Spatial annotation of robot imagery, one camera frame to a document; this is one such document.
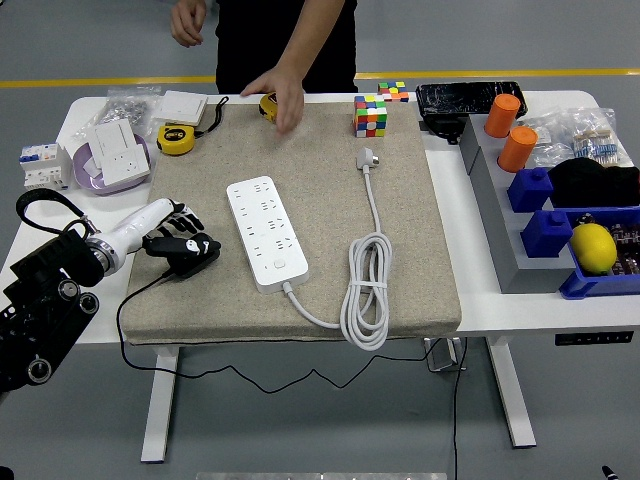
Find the person's right hand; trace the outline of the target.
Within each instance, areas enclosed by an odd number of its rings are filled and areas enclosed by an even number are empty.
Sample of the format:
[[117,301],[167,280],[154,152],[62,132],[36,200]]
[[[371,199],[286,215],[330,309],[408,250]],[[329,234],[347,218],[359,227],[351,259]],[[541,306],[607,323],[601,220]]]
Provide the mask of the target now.
[[180,0],[171,9],[170,29],[173,39],[190,48],[203,43],[202,28],[207,16],[204,0]]

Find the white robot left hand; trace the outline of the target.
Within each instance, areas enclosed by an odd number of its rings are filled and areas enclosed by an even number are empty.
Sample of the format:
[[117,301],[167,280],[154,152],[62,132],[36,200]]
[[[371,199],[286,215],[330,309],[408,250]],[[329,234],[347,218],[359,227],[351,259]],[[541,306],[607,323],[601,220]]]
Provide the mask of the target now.
[[168,198],[138,209],[108,232],[90,236],[87,244],[107,276],[119,270],[129,254],[144,250],[166,259],[172,274],[187,278],[215,261],[221,250],[187,205]]

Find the person's left hand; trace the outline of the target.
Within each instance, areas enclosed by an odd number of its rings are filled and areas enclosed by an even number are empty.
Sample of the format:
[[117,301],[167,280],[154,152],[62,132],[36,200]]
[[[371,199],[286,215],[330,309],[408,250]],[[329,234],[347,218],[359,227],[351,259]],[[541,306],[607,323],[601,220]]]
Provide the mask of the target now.
[[276,132],[280,136],[291,133],[300,123],[304,109],[302,77],[288,66],[276,65],[250,82],[241,97],[275,92],[278,104]]

